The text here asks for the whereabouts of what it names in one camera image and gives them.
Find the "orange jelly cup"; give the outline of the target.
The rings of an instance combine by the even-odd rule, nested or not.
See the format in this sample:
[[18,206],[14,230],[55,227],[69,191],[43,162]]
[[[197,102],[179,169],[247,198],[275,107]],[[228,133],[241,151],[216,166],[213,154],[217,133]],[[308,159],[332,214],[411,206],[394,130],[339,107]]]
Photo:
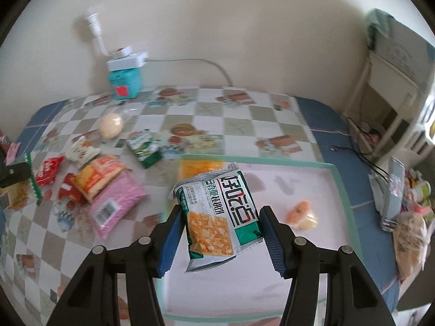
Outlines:
[[316,214],[311,208],[309,201],[298,202],[286,214],[286,223],[296,230],[310,230],[318,225]]

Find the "checkered patterned tablecloth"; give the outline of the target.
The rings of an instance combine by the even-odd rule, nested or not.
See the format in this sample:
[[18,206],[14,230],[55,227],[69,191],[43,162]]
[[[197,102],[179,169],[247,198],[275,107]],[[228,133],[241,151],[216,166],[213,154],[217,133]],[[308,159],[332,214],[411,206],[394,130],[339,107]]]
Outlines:
[[[132,113],[105,151],[131,158],[126,138],[150,130],[163,146],[150,182],[161,195],[182,154],[230,155],[331,163],[338,169],[351,203],[363,259],[389,308],[399,299],[400,282],[390,234],[382,231],[368,181],[347,123],[312,99],[237,88],[163,87],[147,89],[126,104]],[[54,199],[7,211],[1,242],[1,284],[26,325],[44,324],[68,282],[76,260],[91,245],[83,219],[64,233],[53,215]]]

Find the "green milk carton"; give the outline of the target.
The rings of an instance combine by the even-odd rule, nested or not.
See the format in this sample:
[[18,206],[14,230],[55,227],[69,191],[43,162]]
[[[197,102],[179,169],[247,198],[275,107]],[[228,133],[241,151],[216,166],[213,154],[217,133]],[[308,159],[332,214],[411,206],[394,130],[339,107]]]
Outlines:
[[127,139],[127,146],[145,169],[163,159],[160,147],[149,129],[132,133]]

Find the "orange cracker packet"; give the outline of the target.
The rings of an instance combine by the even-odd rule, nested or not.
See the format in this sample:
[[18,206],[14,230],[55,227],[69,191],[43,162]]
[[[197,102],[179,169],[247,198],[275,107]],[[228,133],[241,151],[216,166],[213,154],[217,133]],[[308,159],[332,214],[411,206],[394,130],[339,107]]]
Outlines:
[[128,167],[113,155],[98,157],[81,169],[72,178],[72,184],[88,202],[95,197]]

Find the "teal dinosaur box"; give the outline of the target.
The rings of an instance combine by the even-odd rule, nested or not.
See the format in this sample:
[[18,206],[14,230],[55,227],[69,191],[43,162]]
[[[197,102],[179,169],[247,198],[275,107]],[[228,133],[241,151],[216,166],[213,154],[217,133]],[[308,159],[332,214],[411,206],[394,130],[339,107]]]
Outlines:
[[139,68],[111,71],[108,81],[116,100],[135,99],[143,86],[142,73]]

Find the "pink wrapped candy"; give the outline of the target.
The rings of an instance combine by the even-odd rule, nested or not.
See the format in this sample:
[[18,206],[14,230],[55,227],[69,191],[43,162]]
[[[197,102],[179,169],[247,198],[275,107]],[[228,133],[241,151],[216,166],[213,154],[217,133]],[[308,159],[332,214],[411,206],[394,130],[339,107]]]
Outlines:
[[4,164],[9,166],[15,161],[21,143],[13,143],[6,135],[1,135],[1,151],[4,154]]

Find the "white green cracker packet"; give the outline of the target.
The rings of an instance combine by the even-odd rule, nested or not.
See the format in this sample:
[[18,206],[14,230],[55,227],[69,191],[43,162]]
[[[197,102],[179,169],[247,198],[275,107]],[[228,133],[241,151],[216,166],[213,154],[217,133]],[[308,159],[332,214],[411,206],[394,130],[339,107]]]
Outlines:
[[172,196],[186,218],[187,272],[221,266],[263,239],[253,196],[235,163],[178,182]]

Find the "white wall plug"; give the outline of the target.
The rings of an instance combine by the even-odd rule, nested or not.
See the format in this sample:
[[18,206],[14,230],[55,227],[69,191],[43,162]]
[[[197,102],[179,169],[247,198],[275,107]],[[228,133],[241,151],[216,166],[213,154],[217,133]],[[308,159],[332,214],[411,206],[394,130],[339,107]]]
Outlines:
[[84,19],[88,25],[89,30],[93,38],[97,41],[100,51],[106,57],[110,57],[107,48],[105,47],[104,41],[102,39],[102,25],[100,23],[99,14],[93,10],[86,11]]

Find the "white small snack packet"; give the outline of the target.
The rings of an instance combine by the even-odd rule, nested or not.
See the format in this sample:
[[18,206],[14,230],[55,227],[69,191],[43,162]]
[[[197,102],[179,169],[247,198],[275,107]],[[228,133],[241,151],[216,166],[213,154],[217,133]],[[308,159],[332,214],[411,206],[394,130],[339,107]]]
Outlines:
[[76,167],[81,168],[98,156],[99,153],[100,149],[90,144],[85,136],[81,136],[66,152],[65,157],[67,160],[73,162]]

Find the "red heart snack bag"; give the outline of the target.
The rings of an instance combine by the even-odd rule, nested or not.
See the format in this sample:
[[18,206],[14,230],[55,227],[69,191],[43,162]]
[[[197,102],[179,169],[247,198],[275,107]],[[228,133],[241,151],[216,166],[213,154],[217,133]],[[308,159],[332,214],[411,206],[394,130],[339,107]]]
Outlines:
[[48,158],[41,164],[35,177],[39,186],[49,186],[53,184],[64,158],[64,156]]

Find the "teal-rimmed white tray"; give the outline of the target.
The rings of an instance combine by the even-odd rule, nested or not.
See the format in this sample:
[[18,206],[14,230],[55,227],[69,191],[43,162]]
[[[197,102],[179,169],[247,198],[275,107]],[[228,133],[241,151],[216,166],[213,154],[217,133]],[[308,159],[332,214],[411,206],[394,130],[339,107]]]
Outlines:
[[[243,173],[257,209],[268,205],[279,223],[297,203],[307,200],[319,219],[317,227],[299,234],[318,247],[337,250],[361,245],[349,199],[338,169],[330,163],[273,158],[217,156],[209,158]],[[157,283],[162,313],[185,322],[241,322],[280,315],[290,280],[284,245],[270,221],[260,225],[257,243],[216,267],[188,271],[187,236],[183,235],[171,269]]]

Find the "bagged bread at right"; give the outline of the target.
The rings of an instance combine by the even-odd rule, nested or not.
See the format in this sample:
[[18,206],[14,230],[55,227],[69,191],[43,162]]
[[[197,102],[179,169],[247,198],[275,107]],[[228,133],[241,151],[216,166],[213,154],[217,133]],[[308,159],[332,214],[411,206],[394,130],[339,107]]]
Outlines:
[[428,230],[423,217],[415,212],[402,212],[393,231],[394,254],[400,279],[405,280],[424,268]]

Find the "white shelf unit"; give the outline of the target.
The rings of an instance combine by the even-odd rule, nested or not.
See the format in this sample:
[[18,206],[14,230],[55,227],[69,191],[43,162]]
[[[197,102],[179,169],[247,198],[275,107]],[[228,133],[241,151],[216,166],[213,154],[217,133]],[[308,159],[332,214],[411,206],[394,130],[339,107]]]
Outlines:
[[378,166],[417,165],[434,148],[434,45],[383,10],[365,22],[366,62],[342,117]]

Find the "pink snack bag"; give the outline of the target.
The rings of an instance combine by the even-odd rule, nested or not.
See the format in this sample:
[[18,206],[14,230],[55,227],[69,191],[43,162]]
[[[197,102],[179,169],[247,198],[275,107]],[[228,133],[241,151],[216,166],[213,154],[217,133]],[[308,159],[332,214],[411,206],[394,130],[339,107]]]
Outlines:
[[145,189],[132,172],[121,171],[89,205],[94,232],[100,239],[107,239],[119,221],[146,197]]

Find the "green-edged round cracker packet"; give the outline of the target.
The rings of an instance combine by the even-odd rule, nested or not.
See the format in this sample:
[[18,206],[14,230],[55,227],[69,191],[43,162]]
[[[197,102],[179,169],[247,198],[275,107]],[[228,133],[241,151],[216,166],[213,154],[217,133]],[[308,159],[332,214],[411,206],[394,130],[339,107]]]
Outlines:
[[11,209],[19,211],[20,209],[31,205],[39,205],[42,202],[42,193],[35,180],[32,157],[31,157],[32,174],[28,180],[14,184],[5,189],[1,188],[1,209]]

